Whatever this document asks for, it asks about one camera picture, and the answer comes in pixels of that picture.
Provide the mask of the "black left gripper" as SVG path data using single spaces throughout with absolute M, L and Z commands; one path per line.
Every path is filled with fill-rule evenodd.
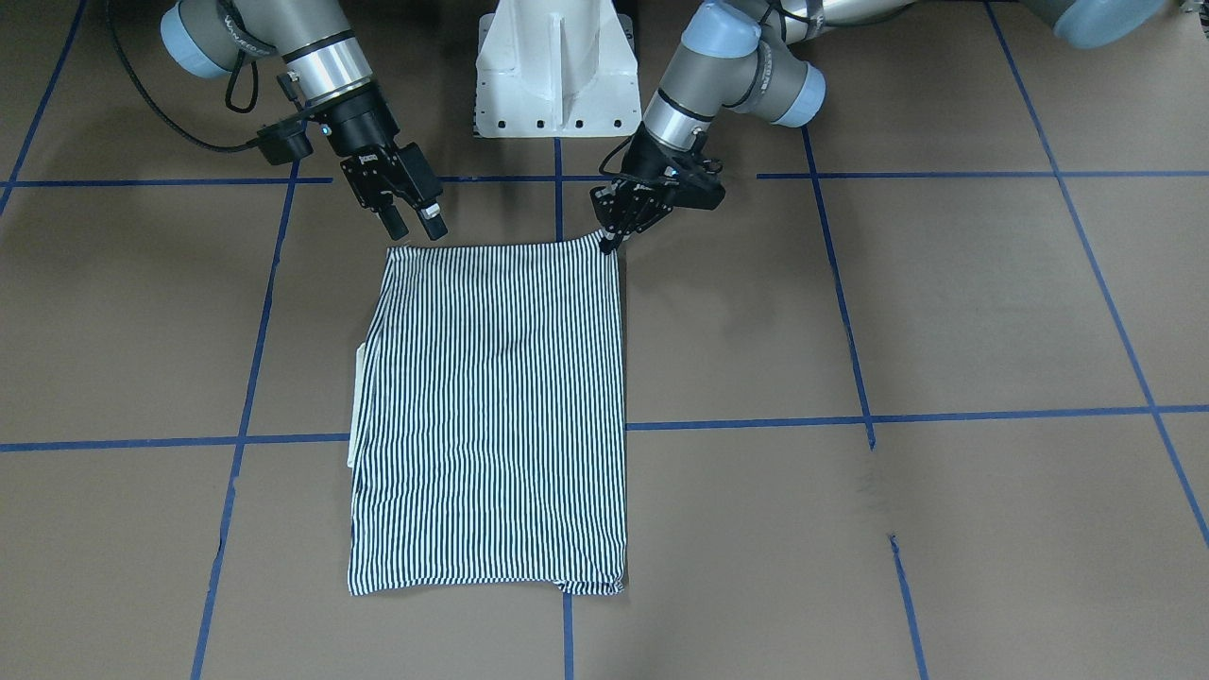
M 702 129 L 693 129 L 690 146 L 676 149 L 656 140 L 648 128 L 640 127 L 629 138 L 629 146 L 621 159 L 621 171 L 604 171 L 621 146 L 617 146 L 600 165 L 600 173 L 611 177 L 607 185 L 592 188 L 592 211 L 600 223 L 598 249 L 609 255 L 621 248 L 630 232 L 643 232 L 673 211 L 666 203 L 670 181 L 665 169 L 673 160 L 704 159 Z

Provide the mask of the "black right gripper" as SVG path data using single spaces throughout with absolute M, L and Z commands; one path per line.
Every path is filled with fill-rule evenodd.
M 417 144 L 397 144 L 399 125 L 377 83 L 339 96 L 322 111 L 322 123 L 330 129 L 328 142 L 342 159 L 355 198 L 377 214 L 392 241 L 409 234 L 394 206 L 397 197 L 416 212 L 429 240 L 449 235 L 439 204 L 440 180 Z

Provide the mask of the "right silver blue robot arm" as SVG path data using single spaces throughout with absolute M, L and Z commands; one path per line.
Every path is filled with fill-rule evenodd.
M 161 38 L 196 77 L 232 77 L 241 65 L 280 58 L 278 83 L 295 110 L 258 129 L 250 146 L 273 166 L 297 162 L 314 151 L 307 126 L 316 123 L 358 203 L 392 238 L 407 232 L 397 198 L 432 240 L 449 234 L 441 181 L 420 146 L 397 143 L 397 116 L 337 1 L 178 1 L 162 17 Z

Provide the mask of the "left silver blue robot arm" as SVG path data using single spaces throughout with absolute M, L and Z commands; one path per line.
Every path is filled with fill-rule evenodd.
M 803 128 L 825 104 L 818 68 L 794 44 L 848 27 L 875 25 L 908 1 L 704 1 L 679 36 L 640 117 L 617 146 L 621 166 L 592 188 L 598 247 L 609 255 L 673 211 L 716 211 L 725 197 L 722 163 L 708 159 L 708 129 L 722 111 Z

